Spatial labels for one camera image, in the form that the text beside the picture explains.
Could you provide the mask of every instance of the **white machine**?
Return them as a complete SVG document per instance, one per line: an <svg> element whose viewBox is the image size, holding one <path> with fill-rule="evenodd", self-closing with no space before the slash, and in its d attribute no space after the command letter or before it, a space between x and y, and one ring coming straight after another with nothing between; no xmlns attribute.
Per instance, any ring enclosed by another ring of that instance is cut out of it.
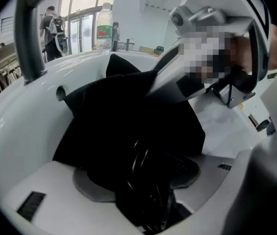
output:
<svg viewBox="0 0 277 235"><path fill-rule="evenodd" d="M105 78L110 54L91 51L44 65L36 28L39 1L17 2L15 43L24 79L0 94L0 209L9 222L22 234L40 235L227 235L246 233L252 225L260 231L255 217L268 218L263 213L272 203L266 194L274 203L277 194L277 133L259 143L256 129L235 106L253 96L267 72L271 21L264 2L183 0L171 13L180 40L162 58L116 52L140 71L157 70L147 97L170 104L189 100L205 132L202 154L183 158L199 168L192 183L170 189L167 202L162 193L159 200L152 192L153 203L170 207L161 206L163 216L151 217L154 210L143 202L147 207L135 225L113 197L106 202L85 197L73 180L74 166L52 160L73 119L63 94ZM247 32L252 75L233 75L224 50L229 37ZM210 79L198 77L196 67L202 64L212 67ZM206 82L211 83L207 93ZM133 170L147 151L141 155ZM104 191L92 187L98 195ZM42 194L32 199L33 192ZM143 199L139 193L136 197ZM18 214L26 200L36 203L30 218Z"/></svg>

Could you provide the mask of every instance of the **white wall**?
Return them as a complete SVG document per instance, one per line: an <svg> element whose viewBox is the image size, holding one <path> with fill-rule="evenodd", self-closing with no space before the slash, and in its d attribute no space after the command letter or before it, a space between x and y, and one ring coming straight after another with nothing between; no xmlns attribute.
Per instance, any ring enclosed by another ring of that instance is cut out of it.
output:
<svg viewBox="0 0 277 235"><path fill-rule="evenodd" d="M113 21L120 25L121 42L133 38L139 46L156 48L163 44L169 11L145 6L146 0L114 0Z"/></svg>
<svg viewBox="0 0 277 235"><path fill-rule="evenodd" d="M271 70L268 74L275 72L277 72L277 70ZM243 103L243 112L245 115L249 116L252 114L258 123L261 123L269 115L269 112L261 101L260 96L268 89L273 80L274 78L268 79L266 76L263 80L259 81L256 88L253 90L256 95Z"/></svg>
<svg viewBox="0 0 277 235"><path fill-rule="evenodd" d="M43 0L39 5L38 14L44 14L46 12L46 9L51 5L55 6L56 10L58 11L59 1L60 0ZM10 0L3 8L3 10L0 12L0 27L1 27L1 20L3 18L14 17L15 9L16 9L16 0ZM5 44L14 42L13 34L11 34L11 32L0 34L0 43L2 42Z"/></svg>
<svg viewBox="0 0 277 235"><path fill-rule="evenodd" d="M169 19L162 45L165 51L172 47L172 45L177 41L177 37L176 26L172 23L171 19Z"/></svg>
<svg viewBox="0 0 277 235"><path fill-rule="evenodd" d="M56 12L58 12L59 11L59 2L60 2L60 0L43 0L39 4L39 14L45 14L45 12L49 6L54 6Z"/></svg>

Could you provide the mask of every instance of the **water bottle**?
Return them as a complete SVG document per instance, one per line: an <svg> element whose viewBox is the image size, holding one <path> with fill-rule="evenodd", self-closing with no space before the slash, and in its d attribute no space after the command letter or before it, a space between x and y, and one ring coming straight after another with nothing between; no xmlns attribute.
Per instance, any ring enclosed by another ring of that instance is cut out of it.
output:
<svg viewBox="0 0 277 235"><path fill-rule="evenodd" d="M112 47L112 11L111 4L105 2L98 15L97 21L97 49L111 50Z"/></svg>

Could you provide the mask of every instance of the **black vent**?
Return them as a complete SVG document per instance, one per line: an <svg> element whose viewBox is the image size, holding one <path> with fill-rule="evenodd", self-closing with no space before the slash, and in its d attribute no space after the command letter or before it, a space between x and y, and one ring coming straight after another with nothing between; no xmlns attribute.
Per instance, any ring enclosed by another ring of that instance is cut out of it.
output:
<svg viewBox="0 0 277 235"><path fill-rule="evenodd" d="M218 165L218 168L221 168L223 170L231 170L232 166L229 164L220 164Z"/></svg>
<svg viewBox="0 0 277 235"><path fill-rule="evenodd" d="M45 196L44 193L32 191L17 210L17 213L30 222Z"/></svg>

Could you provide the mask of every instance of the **gray pad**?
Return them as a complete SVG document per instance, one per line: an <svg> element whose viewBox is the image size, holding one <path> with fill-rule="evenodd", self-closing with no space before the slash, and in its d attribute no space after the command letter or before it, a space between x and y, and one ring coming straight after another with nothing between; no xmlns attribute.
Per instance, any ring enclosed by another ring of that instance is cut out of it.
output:
<svg viewBox="0 0 277 235"><path fill-rule="evenodd" d="M75 187L85 197L95 202L115 202L115 193L107 190L91 181L87 171L76 168L73 173Z"/></svg>

